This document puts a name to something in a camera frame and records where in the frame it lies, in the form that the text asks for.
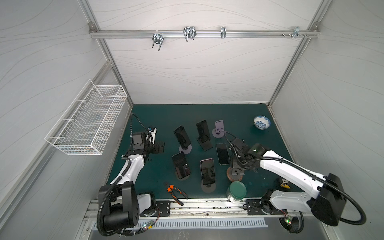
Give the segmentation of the brown round phone stand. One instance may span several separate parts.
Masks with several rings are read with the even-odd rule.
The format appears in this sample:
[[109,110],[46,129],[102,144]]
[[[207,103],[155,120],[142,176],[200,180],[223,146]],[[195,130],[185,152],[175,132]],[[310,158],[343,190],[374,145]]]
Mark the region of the brown round phone stand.
[[243,179],[242,171],[239,169],[234,169],[232,167],[227,168],[227,177],[231,182],[241,181]]

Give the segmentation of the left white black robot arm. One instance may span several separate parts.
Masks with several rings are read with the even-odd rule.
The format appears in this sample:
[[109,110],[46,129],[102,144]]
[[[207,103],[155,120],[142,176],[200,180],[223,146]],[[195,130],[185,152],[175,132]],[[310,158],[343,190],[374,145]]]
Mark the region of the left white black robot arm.
[[158,208],[152,192],[137,194],[135,182],[150,154],[164,152],[165,144],[155,142],[157,129],[131,134],[132,142],[122,155],[125,161],[117,177],[98,192],[97,228],[104,237],[124,234],[127,228],[135,227],[141,214],[152,216]]

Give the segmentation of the dark stand front left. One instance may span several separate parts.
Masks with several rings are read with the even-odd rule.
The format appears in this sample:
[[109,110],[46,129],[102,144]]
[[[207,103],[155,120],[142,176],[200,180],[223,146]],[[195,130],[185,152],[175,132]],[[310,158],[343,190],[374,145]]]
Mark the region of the dark stand front left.
[[178,181],[185,181],[185,180],[187,180],[191,175],[187,175],[186,177],[184,177],[184,178],[179,178],[179,176],[178,176],[178,174],[175,172],[175,175],[176,175],[176,179],[178,180]]

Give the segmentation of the black square phone stand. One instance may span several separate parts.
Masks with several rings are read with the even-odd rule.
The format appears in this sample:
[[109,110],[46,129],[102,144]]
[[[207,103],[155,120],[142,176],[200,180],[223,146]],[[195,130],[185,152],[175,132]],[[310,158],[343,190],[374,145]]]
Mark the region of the black square phone stand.
[[198,141],[199,145],[201,146],[201,148],[202,148],[205,152],[213,148],[213,144],[212,144],[209,140],[207,140],[207,141],[205,141],[205,142],[202,142],[202,140],[200,139],[200,137],[198,137],[198,138],[197,138],[197,141]]

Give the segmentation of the black smartphone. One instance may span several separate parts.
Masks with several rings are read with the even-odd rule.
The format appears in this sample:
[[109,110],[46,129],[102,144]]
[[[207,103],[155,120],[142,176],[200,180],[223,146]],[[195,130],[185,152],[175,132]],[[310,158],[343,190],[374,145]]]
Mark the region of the black smartphone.
[[209,132],[207,121],[206,120],[200,121],[196,124],[196,126],[197,126],[197,130],[198,130],[198,134],[199,134],[199,140],[202,143],[210,141],[211,137],[210,137],[210,132]]
[[186,156],[183,152],[179,152],[172,156],[172,161],[174,167],[176,169],[176,173],[179,178],[184,178],[187,175],[191,174],[191,170],[189,168],[189,164],[187,162]]
[[191,140],[184,128],[184,126],[179,126],[174,130],[174,134],[183,149],[186,149],[187,146],[191,145]]
[[204,186],[216,183],[215,165],[213,159],[200,161],[202,183]]

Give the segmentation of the right metal clamp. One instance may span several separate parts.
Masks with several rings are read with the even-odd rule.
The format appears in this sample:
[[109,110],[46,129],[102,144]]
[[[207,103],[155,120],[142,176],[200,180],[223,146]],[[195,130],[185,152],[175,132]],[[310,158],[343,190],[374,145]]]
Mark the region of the right metal clamp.
[[295,27],[294,30],[290,34],[288,34],[288,35],[282,34],[282,36],[284,38],[290,38],[290,39],[295,39],[295,38],[297,38],[297,39],[304,39],[304,38],[308,38],[309,37],[308,34],[302,34],[300,32],[300,28],[299,27]]

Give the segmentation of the yellow black tape measure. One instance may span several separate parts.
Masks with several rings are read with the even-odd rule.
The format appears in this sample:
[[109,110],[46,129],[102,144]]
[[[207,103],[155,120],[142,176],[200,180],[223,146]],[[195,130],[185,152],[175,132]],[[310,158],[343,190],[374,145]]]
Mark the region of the yellow black tape measure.
[[291,183],[283,178],[278,178],[278,186],[281,189],[290,190],[291,189]]

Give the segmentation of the green lid jar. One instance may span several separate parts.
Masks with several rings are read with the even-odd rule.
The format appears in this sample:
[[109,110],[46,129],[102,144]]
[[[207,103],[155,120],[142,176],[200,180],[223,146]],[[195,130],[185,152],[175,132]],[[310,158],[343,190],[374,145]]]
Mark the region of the green lid jar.
[[232,182],[227,188],[227,199],[232,203],[241,202],[246,194],[247,188],[240,181]]

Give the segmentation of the metal clamp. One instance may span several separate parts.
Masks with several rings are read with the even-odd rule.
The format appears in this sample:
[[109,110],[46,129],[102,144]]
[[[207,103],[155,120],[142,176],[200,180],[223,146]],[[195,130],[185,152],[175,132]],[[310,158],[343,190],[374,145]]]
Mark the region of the metal clamp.
[[226,27],[221,27],[221,39],[225,39],[227,35]]
[[194,40],[196,35],[197,35],[196,28],[193,26],[186,27],[183,29],[183,34],[184,34],[186,42],[188,42],[189,39]]
[[295,27],[294,30],[290,34],[288,34],[288,35],[282,34],[282,36],[284,38],[290,38],[290,39],[295,39],[295,38],[297,38],[297,39],[304,39],[304,38],[308,38],[309,37],[308,34],[302,34],[300,32],[300,28],[299,27]]
[[160,51],[161,47],[162,47],[162,44],[164,42],[163,35],[159,34],[159,33],[153,34],[152,41],[153,41],[152,48],[154,48],[155,45],[158,45],[158,51]]

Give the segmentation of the blue edged smartphone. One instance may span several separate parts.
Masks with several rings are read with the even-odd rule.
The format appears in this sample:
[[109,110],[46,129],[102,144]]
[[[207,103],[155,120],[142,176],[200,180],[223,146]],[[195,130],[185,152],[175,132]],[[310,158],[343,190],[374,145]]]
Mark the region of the blue edged smartphone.
[[216,151],[217,151],[219,164],[229,165],[230,157],[229,157],[227,145],[225,143],[216,144]]

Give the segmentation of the orange black pliers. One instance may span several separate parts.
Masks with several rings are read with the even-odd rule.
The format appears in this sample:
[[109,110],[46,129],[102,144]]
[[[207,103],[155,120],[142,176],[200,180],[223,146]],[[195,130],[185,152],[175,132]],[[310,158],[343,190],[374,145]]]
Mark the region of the orange black pliers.
[[179,198],[177,198],[176,194],[181,194],[186,200],[189,199],[188,195],[184,191],[182,191],[179,188],[177,188],[175,185],[172,185],[172,184],[170,184],[168,182],[165,182],[164,185],[167,188],[168,193],[174,199],[174,201],[177,204],[179,204],[180,206],[184,206],[184,203],[182,201],[180,201]]

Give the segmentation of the aluminium cross rail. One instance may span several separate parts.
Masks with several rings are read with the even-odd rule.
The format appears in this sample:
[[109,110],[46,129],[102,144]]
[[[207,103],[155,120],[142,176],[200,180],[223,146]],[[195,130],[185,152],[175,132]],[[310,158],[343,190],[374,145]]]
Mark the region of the aluminium cross rail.
[[[229,30],[227,39],[251,39],[251,38],[284,38],[282,34],[290,34],[293,30]],[[221,30],[196,30],[197,39],[221,39]],[[317,38],[321,32],[300,30],[302,34],[308,34],[309,38]],[[162,34],[164,39],[183,39],[182,30],[157,30],[157,31],[97,31],[90,33],[93,39],[151,39],[153,34]]]

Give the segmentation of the left metal clamp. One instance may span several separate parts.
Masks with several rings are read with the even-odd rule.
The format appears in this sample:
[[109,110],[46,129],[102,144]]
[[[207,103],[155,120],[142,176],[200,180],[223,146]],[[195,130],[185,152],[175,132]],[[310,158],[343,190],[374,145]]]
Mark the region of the left metal clamp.
[[159,34],[159,33],[153,34],[152,41],[153,41],[152,48],[154,48],[155,45],[158,45],[158,51],[160,51],[161,47],[162,47],[162,44],[164,42],[163,35]]

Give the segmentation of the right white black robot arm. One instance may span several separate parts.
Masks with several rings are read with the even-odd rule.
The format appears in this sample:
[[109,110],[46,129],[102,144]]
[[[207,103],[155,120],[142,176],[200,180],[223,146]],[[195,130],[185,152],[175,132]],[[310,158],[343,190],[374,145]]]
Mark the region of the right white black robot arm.
[[340,178],[307,170],[278,155],[261,144],[252,147],[244,140],[229,141],[233,153],[228,178],[235,180],[245,171],[267,170],[278,175],[281,186],[269,189],[258,203],[250,208],[271,215],[288,210],[311,213],[322,223],[337,226],[339,222],[361,226],[367,221],[363,208],[345,193]]

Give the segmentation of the blue white porcelain bowl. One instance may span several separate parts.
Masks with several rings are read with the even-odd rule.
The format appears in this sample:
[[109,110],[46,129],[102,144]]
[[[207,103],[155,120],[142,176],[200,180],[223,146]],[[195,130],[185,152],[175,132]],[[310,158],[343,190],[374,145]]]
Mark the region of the blue white porcelain bowl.
[[271,121],[266,116],[256,116],[254,118],[254,125],[259,130],[266,130],[271,126]]

